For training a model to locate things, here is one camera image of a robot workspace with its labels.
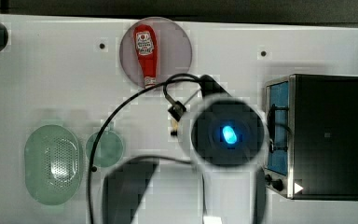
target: round glass dish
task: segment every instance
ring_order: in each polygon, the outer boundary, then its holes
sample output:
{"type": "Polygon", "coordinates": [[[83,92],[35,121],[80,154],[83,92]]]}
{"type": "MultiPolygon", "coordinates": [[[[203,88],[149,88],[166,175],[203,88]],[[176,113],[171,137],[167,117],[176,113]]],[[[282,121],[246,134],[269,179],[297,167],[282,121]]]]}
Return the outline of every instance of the round glass dish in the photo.
{"type": "MultiPolygon", "coordinates": [[[[90,159],[92,146],[98,133],[93,134],[86,144],[87,156],[90,159]]],[[[124,145],[121,138],[112,131],[104,131],[98,143],[94,156],[94,165],[109,167],[116,164],[123,157],[124,145]]]]}

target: glowing blue light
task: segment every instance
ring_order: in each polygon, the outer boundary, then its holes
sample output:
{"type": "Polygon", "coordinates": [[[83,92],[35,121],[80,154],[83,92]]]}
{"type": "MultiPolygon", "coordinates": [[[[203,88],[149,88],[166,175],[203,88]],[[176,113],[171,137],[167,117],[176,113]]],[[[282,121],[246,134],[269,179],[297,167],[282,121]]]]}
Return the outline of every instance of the glowing blue light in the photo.
{"type": "Polygon", "coordinates": [[[229,144],[234,144],[237,142],[237,135],[234,132],[234,129],[232,129],[230,126],[225,126],[223,128],[223,136],[225,137],[225,140],[229,144]]]}

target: red squeeze bottle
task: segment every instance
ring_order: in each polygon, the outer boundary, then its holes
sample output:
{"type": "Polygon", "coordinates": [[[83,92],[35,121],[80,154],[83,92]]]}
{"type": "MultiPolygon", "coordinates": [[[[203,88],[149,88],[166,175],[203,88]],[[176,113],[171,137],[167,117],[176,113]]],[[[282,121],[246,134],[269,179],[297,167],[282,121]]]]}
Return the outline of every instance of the red squeeze bottle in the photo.
{"type": "Polygon", "coordinates": [[[158,46],[152,27],[139,25],[133,31],[136,54],[144,72],[145,87],[156,85],[158,46]]]}

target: plug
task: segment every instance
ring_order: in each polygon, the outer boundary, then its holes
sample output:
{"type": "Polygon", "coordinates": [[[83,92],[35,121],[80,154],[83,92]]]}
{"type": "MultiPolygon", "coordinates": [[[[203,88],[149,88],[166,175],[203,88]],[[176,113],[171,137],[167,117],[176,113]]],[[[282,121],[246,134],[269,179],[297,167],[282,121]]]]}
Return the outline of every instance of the plug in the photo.
{"type": "Polygon", "coordinates": [[[180,118],[185,114],[186,108],[184,105],[182,105],[182,103],[176,101],[175,104],[168,109],[168,112],[174,119],[176,119],[176,121],[179,121],[180,118]]]}

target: black electronic device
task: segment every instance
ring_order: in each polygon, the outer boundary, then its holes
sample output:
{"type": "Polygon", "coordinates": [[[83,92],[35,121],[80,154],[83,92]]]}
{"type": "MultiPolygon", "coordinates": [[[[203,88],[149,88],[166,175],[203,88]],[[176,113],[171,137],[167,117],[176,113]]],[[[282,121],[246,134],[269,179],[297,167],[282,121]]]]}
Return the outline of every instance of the black electronic device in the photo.
{"type": "Polygon", "coordinates": [[[358,77],[266,84],[267,186],[289,199],[358,201],[358,77]]]}

